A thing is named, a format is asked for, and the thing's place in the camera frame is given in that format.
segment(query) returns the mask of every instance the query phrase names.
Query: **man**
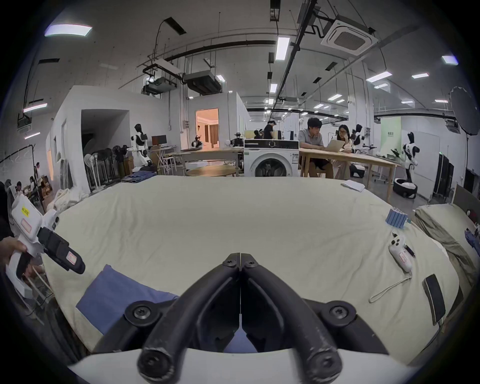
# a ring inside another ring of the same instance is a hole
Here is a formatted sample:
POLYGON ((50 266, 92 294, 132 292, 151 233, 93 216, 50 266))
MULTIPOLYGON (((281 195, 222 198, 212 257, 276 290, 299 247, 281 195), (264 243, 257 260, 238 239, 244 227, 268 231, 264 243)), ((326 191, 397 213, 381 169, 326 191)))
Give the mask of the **man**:
POLYGON ((276 125, 274 120, 269 120, 264 128, 264 139, 273 139, 273 126, 276 125))
MULTIPOLYGON (((322 122, 317 117, 308 119, 307 129, 302 129, 299 132, 298 139, 300 148, 307 149, 325 149, 322 135, 320 134, 320 127, 322 122)), ((316 168, 320 168, 326 172, 327 179, 333 179, 333 166, 326 159, 310 159, 308 166, 308 174, 310 177, 318 177, 316 168)))

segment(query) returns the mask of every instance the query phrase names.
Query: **round table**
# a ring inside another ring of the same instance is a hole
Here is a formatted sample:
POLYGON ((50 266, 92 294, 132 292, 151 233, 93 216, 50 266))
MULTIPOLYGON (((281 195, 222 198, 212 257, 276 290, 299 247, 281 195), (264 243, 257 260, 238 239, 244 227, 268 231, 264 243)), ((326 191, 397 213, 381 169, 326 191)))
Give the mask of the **round table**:
POLYGON ((236 168, 231 165, 207 165, 205 167, 199 167, 190 169, 187 171, 187 176, 228 176, 234 175, 236 168))

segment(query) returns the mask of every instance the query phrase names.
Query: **folded clothes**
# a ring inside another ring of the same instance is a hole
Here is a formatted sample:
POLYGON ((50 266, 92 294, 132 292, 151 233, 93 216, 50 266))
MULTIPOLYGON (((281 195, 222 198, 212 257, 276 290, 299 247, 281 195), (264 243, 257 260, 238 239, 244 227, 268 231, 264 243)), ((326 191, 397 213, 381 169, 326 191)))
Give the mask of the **folded clothes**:
POLYGON ((105 334, 133 302, 148 300, 161 303, 177 297, 140 284, 107 264, 88 286, 76 308, 105 334))
POLYGON ((155 172, 151 171, 136 171, 131 175, 125 176, 121 181, 125 183, 139 183, 155 176, 155 172))

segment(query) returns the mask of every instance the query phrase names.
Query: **paper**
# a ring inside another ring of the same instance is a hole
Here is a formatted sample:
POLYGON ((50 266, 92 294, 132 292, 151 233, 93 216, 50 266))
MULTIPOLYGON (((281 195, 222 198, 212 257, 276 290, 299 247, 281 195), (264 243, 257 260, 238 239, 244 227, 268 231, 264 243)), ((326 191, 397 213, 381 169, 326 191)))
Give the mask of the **paper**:
POLYGON ((342 183, 344 187, 354 189, 358 192, 362 192, 365 189, 365 186, 361 183, 357 183, 356 181, 347 180, 342 183))

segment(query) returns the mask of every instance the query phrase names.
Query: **blue sponge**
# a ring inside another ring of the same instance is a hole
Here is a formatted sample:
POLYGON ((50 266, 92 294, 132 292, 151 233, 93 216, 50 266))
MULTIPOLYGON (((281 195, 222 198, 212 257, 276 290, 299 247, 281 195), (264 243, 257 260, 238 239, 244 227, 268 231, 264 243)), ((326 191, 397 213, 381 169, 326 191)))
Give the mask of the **blue sponge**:
POLYGON ((387 224, 390 224, 395 228, 403 228, 403 225, 405 224, 405 221, 407 219, 408 215, 404 214, 397 208, 392 208, 390 209, 390 212, 388 213, 387 219, 385 221, 387 222, 387 224))

